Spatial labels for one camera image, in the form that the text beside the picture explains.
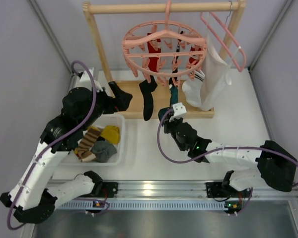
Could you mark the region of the dark teal sock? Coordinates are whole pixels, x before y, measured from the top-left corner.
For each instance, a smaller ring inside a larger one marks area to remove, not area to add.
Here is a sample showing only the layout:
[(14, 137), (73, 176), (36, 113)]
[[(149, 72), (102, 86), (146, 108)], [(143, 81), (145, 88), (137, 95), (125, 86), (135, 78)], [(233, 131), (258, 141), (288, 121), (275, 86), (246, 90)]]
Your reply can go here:
[(178, 103), (178, 87), (174, 86), (173, 84), (169, 85), (170, 91), (170, 106)]

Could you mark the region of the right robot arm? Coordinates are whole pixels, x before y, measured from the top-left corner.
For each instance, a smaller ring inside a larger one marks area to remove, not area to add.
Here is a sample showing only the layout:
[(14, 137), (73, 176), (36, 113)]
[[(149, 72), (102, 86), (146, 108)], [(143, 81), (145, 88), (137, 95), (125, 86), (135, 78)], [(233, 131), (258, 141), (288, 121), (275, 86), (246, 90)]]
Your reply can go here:
[(187, 163), (228, 164), (239, 170), (226, 172), (222, 188), (227, 192), (239, 192), (248, 188), (269, 186), (290, 192), (294, 187), (298, 161), (282, 146), (266, 140), (259, 147), (228, 146), (202, 138), (183, 120), (184, 106), (163, 108), (158, 112), (158, 132), (170, 134), (180, 151), (186, 151)]

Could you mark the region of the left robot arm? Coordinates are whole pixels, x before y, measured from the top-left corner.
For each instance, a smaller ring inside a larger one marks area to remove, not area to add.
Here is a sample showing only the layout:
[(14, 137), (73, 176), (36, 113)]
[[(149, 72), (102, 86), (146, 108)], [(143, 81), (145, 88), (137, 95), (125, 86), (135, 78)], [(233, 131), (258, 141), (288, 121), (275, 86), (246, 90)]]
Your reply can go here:
[(63, 98), (60, 115), (49, 121), (40, 136), (36, 153), (18, 184), (2, 193), (1, 203), (9, 208), (7, 225), (14, 217), (22, 225), (39, 224), (47, 220), (64, 203), (80, 196), (97, 196), (103, 179), (93, 171), (78, 175), (58, 187), (47, 187), (59, 163), (78, 147), (90, 127), (102, 114), (126, 111), (133, 96), (119, 88), (116, 82), (109, 86), (114, 96), (105, 89), (76, 87)]

